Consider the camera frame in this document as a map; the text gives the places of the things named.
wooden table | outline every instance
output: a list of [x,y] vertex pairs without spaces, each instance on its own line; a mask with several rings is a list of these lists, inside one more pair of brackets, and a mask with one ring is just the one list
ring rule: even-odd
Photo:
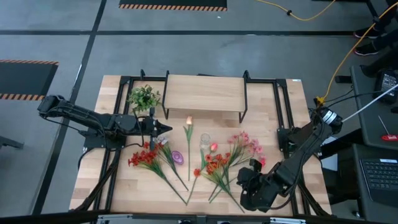
[[162,104],[166,119],[169,109],[229,111],[238,112],[242,123],[247,111],[244,78],[167,74],[166,80]]
[[[101,88],[95,107],[95,111],[99,113],[112,113],[114,102],[118,92],[118,86],[121,76],[106,75],[103,78]],[[303,87],[300,80],[286,80],[290,106],[294,123],[297,127],[307,124],[310,119],[308,117],[307,104],[304,97]],[[141,82],[135,81],[133,87],[144,86],[148,84],[163,93],[164,82]],[[277,112],[275,109],[275,99],[272,85],[263,83],[248,83],[248,113],[245,122],[239,124],[238,118],[231,112],[218,111],[188,111],[176,110],[170,114],[168,120],[164,118],[161,106],[156,107],[155,117],[161,123],[173,127],[173,130],[165,135],[169,138],[172,150],[178,150],[185,158],[182,166],[177,166],[177,171],[185,184],[191,189],[193,178],[188,181],[188,164],[187,164],[187,140],[182,126],[186,126],[186,118],[188,115],[193,116],[193,135],[191,140],[191,171],[200,167],[200,136],[208,133],[212,142],[218,142],[218,153],[224,153],[229,150],[226,140],[233,134],[240,131],[246,131],[251,138],[257,138],[260,145],[264,148],[267,156],[267,164],[262,172],[268,172],[276,162],[280,161],[283,156],[279,151],[277,143],[276,129],[279,127],[277,120]],[[280,90],[280,102],[284,102],[282,90]],[[120,111],[123,111],[124,99],[122,97],[122,105]],[[127,144],[131,142],[140,142],[140,137],[128,137]],[[163,214],[202,214],[202,215],[278,215],[291,216],[292,209],[290,204],[280,210],[269,210],[267,213],[259,211],[246,211],[242,213],[237,205],[225,193],[213,201],[208,203],[208,197],[214,188],[209,180],[200,177],[195,185],[195,190],[191,200],[187,206],[176,196],[172,189],[159,177],[151,171],[129,167],[127,160],[132,156],[133,152],[141,151],[137,146],[127,147],[122,150],[116,185],[114,189],[111,212],[114,213],[163,213]],[[77,176],[75,189],[72,195],[70,208],[79,206],[88,196],[98,181],[100,175],[101,164],[103,160],[104,149],[94,149],[87,154],[81,162],[80,170]],[[183,185],[179,182],[170,168],[163,166],[164,172],[169,181],[179,191],[180,195],[187,199],[187,192]],[[230,177],[237,176],[240,167],[234,167],[230,170]],[[312,157],[304,165],[303,174],[305,183],[315,200],[322,208],[331,213],[328,196],[326,193],[325,183],[323,180],[321,164]],[[100,208],[104,208],[104,202],[108,187],[105,186],[103,196],[101,198]],[[241,193],[240,186],[231,184],[231,191],[237,201]],[[278,196],[272,206],[278,206],[285,202],[286,198]],[[300,194],[297,194],[298,209],[302,210],[302,201]]]

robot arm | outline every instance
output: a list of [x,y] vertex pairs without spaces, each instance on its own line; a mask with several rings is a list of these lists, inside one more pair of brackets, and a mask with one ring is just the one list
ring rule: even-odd
[[46,96],[37,109],[43,118],[64,117],[99,133],[104,132],[107,139],[113,139],[118,135],[145,135],[151,136],[152,139],[172,130],[171,127],[153,119],[154,108],[151,108],[149,116],[145,116],[142,121],[139,121],[136,116],[126,114],[95,113],[70,103],[62,96]]
[[331,133],[338,133],[341,129],[342,118],[328,108],[319,108],[312,117],[312,122],[303,128],[295,128],[288,134],[290,144],[294,144],[296,151],[288,159],[278,162],[268,174],[262,174],[261,164],[251,160],[253,169],[244,167],[238,173],[238,185],[243,189],[241,205],[251,211],[267,212],[269,209],[280,209],[287,204],[272,208],[276,196],[290,196],[298,184],[303,165]]

orange and black striped tape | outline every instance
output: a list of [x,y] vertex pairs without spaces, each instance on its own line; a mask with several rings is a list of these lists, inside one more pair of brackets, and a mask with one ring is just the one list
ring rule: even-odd
[[146,4],[120,4],[121,9],[163,9],[163,10],[188,10],[188,11],[227,11],[226,7],[213,6],[165,6],[165,5],[146,5]]
[[38,60],[0,60],[0,62],[4,63],[37,63],[37,64],[46,64],[46,65],[59,65],[59,62],[54,61],[38,61]]
[[0,93],[1,100],[31,100],[31,101],[39,101],[43,100],[44,95],[28,95],[28,94],[7,94]]

gray floor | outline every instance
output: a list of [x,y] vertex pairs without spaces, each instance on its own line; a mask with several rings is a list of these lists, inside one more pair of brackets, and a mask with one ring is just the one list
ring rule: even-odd
[[[278,1],[300,17],[310,17],[328,3]],[[380,13],[385,5],[373,1]],[[1,30],[91,30],[100,1],[3,0]],[[338,2],[311,22],[299,22],[283,11],[257,1],[228,0],[228,11],[132,11],[118,9],[108,0],[99,30],[354,30],[368,26],[371,14],[363,3]],[[49,94],[69,97],[88,42],[87,35],[0,35],[0,58],[56,60],[60,62]],[[103,75],[207,73],[252,77],[299,78],[309,107],[324,94],[329,79],[347,51],[352,37],[253,35],[101,35],[96,36],[76,103],[93,109]],[[367,64],[377,57],[352,55],[340,70]],[[330,98],[347,92],[350,85],[335,85]],[[0,100],[0,135],[25,142],[23,150],[3,147],[0,152],[0,217],[31,212],[49,159],[57,125],[37,116],[38,102]],[[346,117],[356,110],[354,101],[335,106]],[[346,123],[341,134],[358,127]],[[43,212],[65,212],[77,175],[83,138],[68,130]],[[352,204],[334,205],[333,213],[350,217]]]

clear glass vase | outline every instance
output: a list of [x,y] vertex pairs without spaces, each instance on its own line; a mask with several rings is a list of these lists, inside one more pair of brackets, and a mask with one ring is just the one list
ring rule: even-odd
[[203,152],[209,151],[210,148],[210,135],[207,133],[203,133],[200,136],[200,147]]

